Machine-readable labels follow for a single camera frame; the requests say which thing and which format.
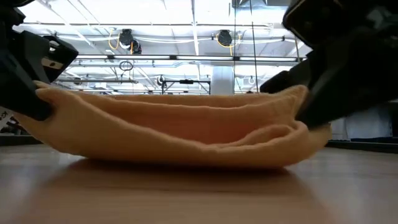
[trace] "desk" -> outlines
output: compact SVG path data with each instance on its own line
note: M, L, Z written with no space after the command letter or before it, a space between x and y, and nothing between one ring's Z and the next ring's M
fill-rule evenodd
M280 171L98 162L0 147L0 223L397 223L398 155L326 148Z

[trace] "ceiling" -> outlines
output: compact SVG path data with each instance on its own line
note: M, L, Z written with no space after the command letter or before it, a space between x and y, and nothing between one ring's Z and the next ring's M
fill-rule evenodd
M15 30L28 30L39 35L56 35L72 44L81 55L127 55L117 46L121 29L132 29L142 46L143 55L198 55L240 57L300 57L310 49L298 42L280 24L289 1L252 0L252 13L247 1L238 0L36 0L21 8L27 16L25 23ZM230 50L219 45L216 35L221 29L236 38ZM121 61L77 60L60 78L84 80L137 80L133 83L58 82L66 88L86 90L125 90L123 94L141 94L148 90L160 91L157 79L209 80L216 65L209 61L148 61L130 60L134 69L123 72ZM253 90L256 74L261 84L292 64L267 63L257 67L253 63L235 65L236 93ZM207 94L206 87L178 84L170 91L192 91Z

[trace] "folded towel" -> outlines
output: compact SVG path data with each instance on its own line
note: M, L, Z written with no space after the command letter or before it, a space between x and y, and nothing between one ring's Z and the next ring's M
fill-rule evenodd
M190 166L277 168L321 149L330 127L294 117L308 90L235 96L90 95L37 82L53 115L15 118L60 152L94 159Z

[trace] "metal frame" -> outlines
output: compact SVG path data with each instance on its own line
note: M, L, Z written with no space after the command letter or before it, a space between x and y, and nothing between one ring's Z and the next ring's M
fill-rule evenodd
M193 32L193 42L195 43L195 53L199 55L199 41L198 41L198 30L197 30L197 20L195 14L195 0L191 0L192 5L192 32Z
M97 48L96 44L94 44L91 41L89 41L83 34L81 34L77 29L75 29L66 19L64 19L59 13L57 13L54 9L52 9L50 3L48 3L47 1L43 1L43 0L37 0L37 2L40 3L46 9L48 9L49 11L51 11L52 13L54 13L56 16L58 16L63 21L65 26L71 28L71 30L73 30L76 33L77 36L82 38L90 47L92 47L93 49L97 50L98 52L100 52L102 54L105 53L105 51L100 50L99 48Z
M171 83L166 89L164 89L164 86L166 83ZM163 80L162 81L162 95L164 95L164 93L171 87L174 85L174 83L180 83L180 84L187 84L187 85L192 85L194 83L198 83L205 91L203 91L204 93L208 93L209 95L211 94L211 81L199 81L199 80L180 80L180 81L175 81L175 80ZM209 85L209 90L207 90L202 83L207 83ZM198 91L184 91L184 93L190 93L190 92L198 92Z
M298 63L305 57L256 57L257 62L268 63ZM254 62L254 57L205 56L205 55L79 55L79 60L181 60L181 61L211 61L211 62Z
M21 24L20 26L60 26L59 23L51 23L51 22L26 22ZM87 24L70 24L72 27L86 27ZM192 24L92 24L92 27L97 28L107 28L107 27L192 27ZM224 27L225 29L229 28L248 28L251 27L251 24L197 24L197 27ZM270 28L267 24L255 24L254 28L256 29L265 29Z
M95 67L108 67L108 68L118 68L120 63L110 62L109 60L103 59L101 61L92 61L92 60L76 60L72 62L69 67L87 67L87 68L95 68ZM173 63L171 65L159 65L159 64L139 64L136 63L134 65L135 68L177 68L181 65L188 65L188 64L197 64L194 61L181 61L177 63ZM248 61L237 61L235 62L236 65L252 65L253 62ZM270 62L270 61L263 61L257 62L257 65L268 65L268 66L294 66L297 62ZM202 60L200 61L200 65L214 65L214 66L228 66L234 65L234 61L209 61L209 60Z
M82 89L82 90L69 90L69 91L84 91L88 93L159 93L162 94L162 90L94 90L94 89ZM186 90L170 90L169 92L172 93L186 93ZM206 93L207 91L198 91L192 90L188 91L188 93Z
M69 80L64 78L59 78L56 82L66 82L66 83L138 83L136 80Z

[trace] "metal pipe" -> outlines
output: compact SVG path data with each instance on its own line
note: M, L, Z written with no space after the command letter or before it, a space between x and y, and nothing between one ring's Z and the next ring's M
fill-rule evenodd
M200 81L200 64L199 63L197 63L197 68L198 68L197 79L198 79L198 81Z
M201 83L198 83L208 94L210 94L210 92L201 84Z
M75 74L73 72L63 71L63 73L66 74L66 75L72 76L72 77L80 78L79 75L77 75L77 74Z
M72 27L84 27L87 26L87 24L70 24ZM51 23L51 22L26 22L21 24L20 26L62 26L62 24L59 23ZM192 27L192 24L92 24L92 27L99 27L99 28L107 28L107 27L116 27L116 28L128 28L128 27L134 27L134 26L139 26L139 27ZM234 25L234 24L196 24L197 27L199 26L205 26L205 27L225 27L226 29L228 28L234 28L235 26L237 28L251 28L251 24L241 24L241 25ZM264 29L264 28L269 28L267 25L254 25L254 28L256 29Z
M251 30L252 28L250 28L250 29L246 29L246 30L244 30L243 31L243 34L242 34L242 37L241 37L241 40L243 40L244 39L244 36L246 35L246 32L248 31L248 30ZM241 44L239 44L239 46L238 46L238 50L236 51L236 55L235 56L238 56L239 55L239 50L241 49Z
M195 43L195 53L199 55L199 41L198 41L198 30L197 30L197 20L195 15L195 0L191 0L192 5L192 32L193 41Z
M61 34L61 35L58 35L58 37L59 38L68 38L68 37L75 38L76 35ZM98 35L85 35L85 37L90 40L91 38L93 38L93 39L96 38L96 37L98 38ZM168 40L176 40L176 41L181 40L181 41L184 41L184 40L191 40L191 38L192 38L192 37L188 37L188 36L187 37L168 38L168 37L164 37L164 36L154 36L154 35L135 35L135 37L143 38L143 39L159 39L160 41L168 41ZM116 35L116 34L112 35L111 38L117 39L118 35ZM210 39L210 38L211 38L210 36L198 36L198 40L200 40L200 39ZM256 42L262 42L262 41L267 41L267 40L283 41L283 38L284 37L282 37L282 36L280 36L280 37L261 37L261 38L257 38ZM294 38L291 38L291 37L286 37L285 40L289 41L289 42L294 42ZM250 38L247 38L247 39L241 38L241 42L245 42L245 41L252 41L252 39L250 39Z
M70 91L86 91L86 92L105 92L105 93L111 93L111 92L119 92L119 93L148 93L148 92L153 92L153 93L162 93L162 90L91 90L91 89L82 89L82 90L70 90ZM169 90L169 93L206 93L206 91L198 91L198 90Z
M265 44L264 47L262 48L262 50L259 53L259 57L261 56L261 54L265 51L266 47L268 46L268 44Z
M169 18L169 25L171 25L171 22L170 22L170 15L169 15L169 12L168 12L168 10L167 10L166 2L165 2L164 0L162 0L162 2L163 2L164 9L166 10L167 17ZM175 40L175 35L174 35L174 30L173 30L173 28L171 28L170 30L172 31L173 40ZM177 45L177 44L175 44L175 49L177 50L177 55L179 55L179 54L180 54L180 51L179 51L179 49L178 49L178 45Z
M136 67L135 69L137 70L137 72L139 72L143 77L145 77L145 78L148 80L149 84L150 84L152 87L154 87L155 90L158 89L158 87L157 87L157 85L154 83L154 81L151 80L151 79L149 78L149 76L146 74L146 72L143 71L142 68L137 68L137 67Z
M85 18L85 20L86 20L86 22L87 22L87 25L88 25L88 27L89 27L91 30L96 31L96 32L99 32L99 34L101 34L103 37L105 37L105 36L101 33L100 30L98 30L97 28L94 28L94 27L91 26L90 21L89 21L89 20L87 19L87 17L74 5L74 3L72 3L70 0L67 0L67 1L69 2L69 4L72 5L73 8L76 9L76 11L79 12L79 14L80 14L83 18ZM88 13L90 13L90 15L91 15L98 23L100 23L100 22L97 20L97 18L86 8L86 6L85 6L80 0L78 0L78 2L79 2L79 4L80 4L81 6L83 6L83 7L85 8L85 10L86 10Z
M253 62L250 61L235 61L236 65L253 65ZM177 68L183 64L192 64L190 62L180 63L178 65L139 65L135 64L134 68ZM201 61L201 65L214 65L214 66L223 66L223 65L234 65L234 61ZM297 62L273 62L273 61L257 61L257 65L270 65L270 66L295 66ZM87 68L119 68L118 63L89 63L89 62L72 62L69 67L87 67Z
M288 57L290 55L296 54L297 52L299 52L299 50L304 46L304 42L300 41L298 42L297 39L295 39L294 41L294 48L287 53L285 56Z
M178 83L180 83L180 81L185 81L186 79L184 79L184 80L165 80L164 82L165 83L173 83L173 82L178 82ZM198 81L198 80L190 80L190 81L192 81L192 83L207 83L207 84L209 84L210 83L210 81Z
M70 79L57 79L56 82L65 83L138 83L136 80L70 80Z
M55 10L53 10L51 8L51 5L49 3L43 2L42 0L37 0L37 2L39 2L42 6L44 6L46 9L48 9L49 11L53 12L55 15L57 15L65 24L65 26L71 28L71 30L73 30L77 36L79 36L80 38L82 38L90 47L94 48L95 50L99 51L102 54L105 54L105 52L103 52L102 50L100 50L99 48L97 48L95 46L95 44L93 44L92 42L90 42L83 34L81 34L78 30L76 30L75 28L73 28L73 26L66 20L64 19L60 14L58 14Z
M174 85L175 82L172 82L164 91L169 90L169 88L171 88Z

